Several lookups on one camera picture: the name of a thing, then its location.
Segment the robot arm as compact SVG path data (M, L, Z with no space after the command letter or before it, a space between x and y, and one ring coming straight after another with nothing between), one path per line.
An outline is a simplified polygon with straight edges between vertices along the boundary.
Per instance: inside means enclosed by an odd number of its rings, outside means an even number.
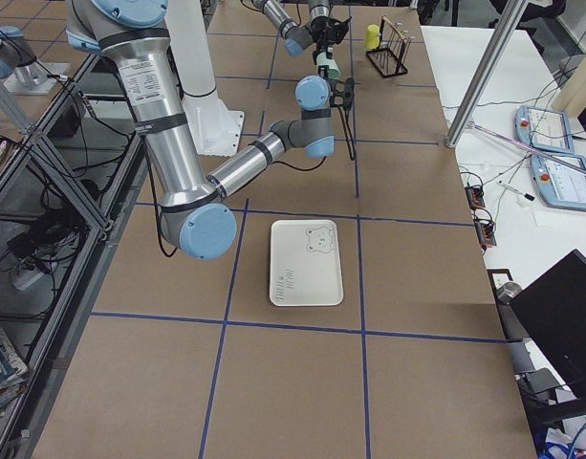
M210 173L199 148L239 130L240 114L219 99L196 1L70 1L69 43L104 56L116 66L134 116L136 132L149 148L163 196L155 207L157 231L169 244L198 259L214 259L231 246L237 231L225 200L288 150L312 158L334 151L332 109L339 70L333 48L348 33L347 21L332 17L326 1L308 5L309 18L295 22L277 1L256 8L275 26L292 56L313 53L317 72L295 89L297 120L276 122L265 135L236 150Z
M297 24L279 1L261 0L252 1L252 4L275 26L292 57L301 55L311 45L315 45L313 57L321 53L331 56L333 47L349 32L351 19L341 21L332 17L329 1L309 1L309 19L305 24Z

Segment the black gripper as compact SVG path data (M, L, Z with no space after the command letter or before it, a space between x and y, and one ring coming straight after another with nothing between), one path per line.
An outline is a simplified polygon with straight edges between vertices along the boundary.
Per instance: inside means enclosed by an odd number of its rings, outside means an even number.
M317 53L326 52L330 46L339 44L349 32L351 19L340 21L333 17L320 16L313 20L313 39Z
M331 88L330 106L351 109L355 99L355 80L352 77L348 77L344 81L329 78L328 83Z

